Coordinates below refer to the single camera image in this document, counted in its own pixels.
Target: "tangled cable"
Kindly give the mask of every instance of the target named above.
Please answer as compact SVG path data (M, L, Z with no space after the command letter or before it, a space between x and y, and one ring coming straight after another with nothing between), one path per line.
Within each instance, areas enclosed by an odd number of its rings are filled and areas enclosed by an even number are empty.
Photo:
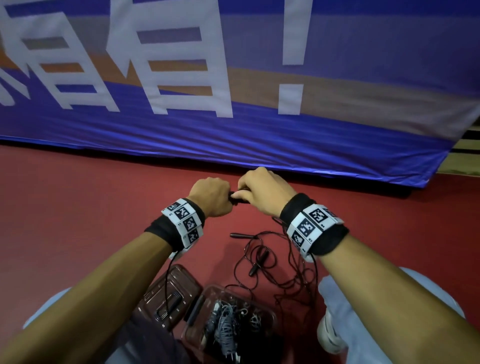
M237 276L237 268L240 265L240 263L245 259L247 260L252 267L257 264L257 262L260 260L260 257L268 251L270 255L273 256L273 263L270 265L262 264L259 267L259 270L263 273L265 278L272 283L273 285L281 288L283 290L283 293L281 294L274 294L274 299L275 299L275 305L279 306L280 312L282 315L282 326L284 323L284 312L282 308L282 301L283 300L291 300L298 302L306 307L309 307L311 310L315 308L315 303L316 303L316 290L318 286L318 268L317 268L317 263L315 259L313 259L313 264L314 264L314 270L306 267L305 266L305 260L302 259L300 254L298 254L298 257L295 258L295 255L293 253L292 249L292 241L287 235L287 231L285 227L282 224L282 221L278 218L272 217L272 219L280 224L282 226L282 233L276 232L276 231L262 231L256 235L254 235L251 239L249 239L248 243L245 245L245 248L243 249L243 256L238 260L238 262L235 264L235 267L233 268L233 276L235 280L237 281L237 284L229 284L225 288L228 287L240 287L242 289L247 290L250 295L251 299L253 299L253 290L257 288L258 286L258 272L255 274L255 285L253 287L248 287L247 285L243 284L238 276ZM269 271L272 268L277 266L277 256L274 253L272 249L270 249L268 246L264 244L263 237L266 235L276 235L288 242L288 264L292 267L292 269L295 272L295 275L293 276L292 279L288 279L285 282L278 282L273 274ZM255 245L252 247L252 243L258 241L259 244ZM311 280L308 280L307 278L307 272L313 273L314 277ZM299 299L300 294L305 290L308 295L308 300L301 300Z

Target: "wire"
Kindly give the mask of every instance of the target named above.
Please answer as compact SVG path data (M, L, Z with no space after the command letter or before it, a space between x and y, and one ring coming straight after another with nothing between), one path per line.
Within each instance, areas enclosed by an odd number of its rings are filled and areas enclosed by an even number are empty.
M242 289L247 290L250 293L250 297L253 300L254 294L253 290L258 287L258 272L255 274L255 285L253 287L248 287L244 283L242 283L238 276L237 276L237 268L243 260L247 260L252 266L256 265L259 261L260 257L263 255L265 251L268 251L270 255L273 256L273 263L270 265L260 265L260 271L263 273L265 278L272 283L273 285L279 287L283 290L283 293L274 294L275 305L279 306L280 312L282 315L282 328L284 324L284 312L282 308L282 301L283 300L291 300L298 302L306 307L309 307L309 312L313 311L316 304L316 292L318 286L318 268L315 259L313 259L314 269L305 266L305 260L302 259L301 255L298 254L298 258L295 259L295 255L293 253L292 244L293 242L287 235L287 231L285 226L283 225L282 221L272 217L272 219L282 225L282 233L277 231L262 231L256 235L254 235L251 239L249 239L248 243L245 245L243 249L243 256L238 260L233 268L233 276L237 284L229 284L225 288L228 287L240 287ZM272 249L264 244L263 237L266 235L275 235L278 236L288 242L288 264L292 267L295 272L295 275L292 279L288 279L285 282L278 282L274 275L271 273L271 269L277 266L278 259L276 254ZM259 244L252 247L252 243L254 241L258 241ZM308 280L307 274L308 272L313 273L313 278ZM315 282L315 287L312 289L311 285ZM303 291L307 292L308 299L301 300L299 298L300 294Z
M177 255L180 253L181 250L177 251L175 255L173 256L172 260L170 260L170 263L168 264L167 271L165 272L165 313L167 314L168 317L168 294L167 294L167 285L168 285L168 275L170 274L170 268L172 268L172 263L177 257Z

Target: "bundle of wires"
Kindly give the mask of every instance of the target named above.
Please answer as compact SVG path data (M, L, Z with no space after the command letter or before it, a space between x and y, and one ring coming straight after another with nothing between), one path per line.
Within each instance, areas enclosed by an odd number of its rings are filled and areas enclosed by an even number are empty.
M305 260L301 257L299 253L297 254L297 257L295 257L296 254L294 254L293 247L292 247L293 242L288 237L287 231L283 222L280 219L275 217L272 217L272 219L276 223L282 226L282 232L262 231L256 235L244 235L244 234L238 234L238 233L232 233L230 235L231 237L234 237L234 238L248 237L249 241L245 245L245 248L243 249L243 256L238 260L238 262L235 264L235 267L233 268L233 276L235 277L235 280L237 281L237 283L229 284L225 288L240 287L242 289L245 289L250 293L251 299L253 300L254 298L253 291L258 287L258 281L259 281L258 272L254 275L255 284L253 285L253 287L248 287L246 284L242 283L238 278L237 269L240 263L243 262L243 260L248 261L252 265L252 267L258 266L258 270L263 273L265 278L270 283L272 283L273 285L283 290L283 293L274 294L275 305L279 307L281 312L281 316L282 316L281 322L283 327L284 312L282 308L282 302L284 300L298 302L301 305L304 305L310 308L309 312L315 308L315 304L316 304L315 298L316 298L316 292L317 292L317 286L318 286L318 268L317 268L317 263L315 259L313 259L314 269L312 269L305 265ZM288 264L294 271L294 276L291 279L288 279L284 282L279 282L272 274L271 270L277 266L278 259L274 251L264 244L263 238L268 235L275 235L287 241ZM269 265L266 265L264 262L262 262L263 259L261 259L261 257L265 254L265 252L268 252L268 254L272 255L273 257L273 262ZM313 276L313 278L311 278L310 280L307 277L307 274L309 274L309 272ZM303 295L304 291L306 292L307 299L300 298L301 295Z

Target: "shoe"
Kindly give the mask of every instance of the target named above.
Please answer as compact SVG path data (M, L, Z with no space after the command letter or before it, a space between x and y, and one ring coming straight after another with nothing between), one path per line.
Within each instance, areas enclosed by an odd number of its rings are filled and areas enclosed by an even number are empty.
M332 326L332 315L328 309L318 325L317 339L322 348L330 354L340 354L347 348L347 343L337 335Z

